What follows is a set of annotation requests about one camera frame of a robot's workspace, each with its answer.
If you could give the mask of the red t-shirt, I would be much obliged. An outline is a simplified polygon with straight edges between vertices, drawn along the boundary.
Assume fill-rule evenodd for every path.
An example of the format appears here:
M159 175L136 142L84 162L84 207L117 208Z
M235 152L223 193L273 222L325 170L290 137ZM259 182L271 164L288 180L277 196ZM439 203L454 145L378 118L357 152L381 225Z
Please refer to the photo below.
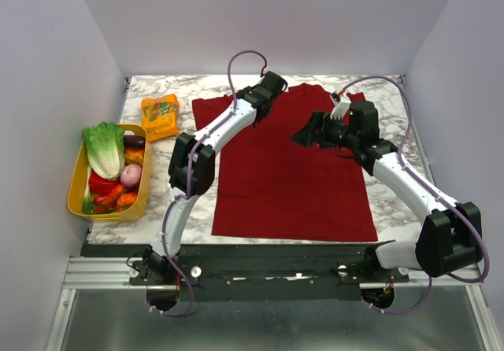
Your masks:
M332 107L319 85L289 87L269 117L222 149L213 235L377 241L363 171L349 153L291 141L313 112Z

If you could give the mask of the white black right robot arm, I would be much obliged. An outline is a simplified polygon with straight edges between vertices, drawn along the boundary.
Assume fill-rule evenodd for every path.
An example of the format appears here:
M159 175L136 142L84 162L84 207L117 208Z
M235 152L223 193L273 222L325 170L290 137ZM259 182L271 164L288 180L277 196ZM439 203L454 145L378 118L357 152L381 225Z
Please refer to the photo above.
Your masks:
M420 234L408 241L389 241L371 248L362 262L364 276L378 282L391 269L423 271L436 278L480 262L484 253L480 210L461 203L419 176L392 142L380 137L379 115L368 101L344 106L349 119L315 111L292 135L304 147L349 150L352 159L370 176L391 189L421 223Z

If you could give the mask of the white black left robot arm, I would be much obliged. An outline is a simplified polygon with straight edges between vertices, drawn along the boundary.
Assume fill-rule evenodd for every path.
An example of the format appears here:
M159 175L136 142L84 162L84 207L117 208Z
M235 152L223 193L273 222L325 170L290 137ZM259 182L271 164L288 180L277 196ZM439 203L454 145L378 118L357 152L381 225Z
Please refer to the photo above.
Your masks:
M173 278L173 258L180 251L195 203L213 184L217 155L241 130L269 116L286 88L285 79L267 72L256 85L236 92L232 103L212 122L192 135L183 132L177 137L168 170L169 204L157 236L143 252L143 263L153 281L165 284Z

